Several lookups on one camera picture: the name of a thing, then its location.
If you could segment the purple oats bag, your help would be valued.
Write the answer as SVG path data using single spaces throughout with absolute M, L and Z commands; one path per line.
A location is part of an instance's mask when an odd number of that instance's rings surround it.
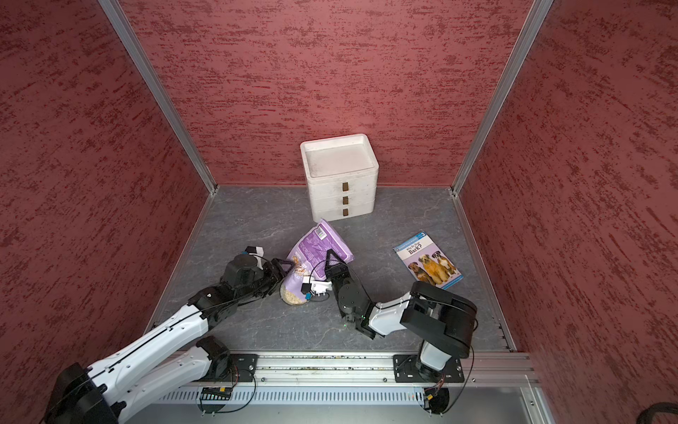
M 287 260 L 295 263 L 295 269 L 282 282 L 288 291 L 305 298 L 301 293 L 304 282 L 310 277 L 319 281 L 326 280 L 324 263 L 328 249 L 333 249 L 346 263 L 351 263 L 355 259 L 339 233 L 322 219 L 299 240 L 287 256 Z

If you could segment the white patterned breakfast bowl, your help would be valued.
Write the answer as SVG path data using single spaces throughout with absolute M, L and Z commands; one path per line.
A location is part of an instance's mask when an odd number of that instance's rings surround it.
M 307 300 L 304 297 L 300 298 L 294 293 L 288 291 L 285 284 L 280 285 L 280 296 L 282 301 L 289 306 L 297 307 L 305 305 L 305 303 L 307 303 Z

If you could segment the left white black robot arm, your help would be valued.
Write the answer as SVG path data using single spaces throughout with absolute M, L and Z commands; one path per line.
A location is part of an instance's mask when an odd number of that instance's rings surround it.
M 238 307 L 264 299 L 295 268 L 256 248 L 236 255 L 217 284 L 207 286 L 156 328 L 87 367 L 63 370 L 42 418 L 45 423 L 125 423 L 177 388 L 234 372 L 230 350 L 208 332 Z

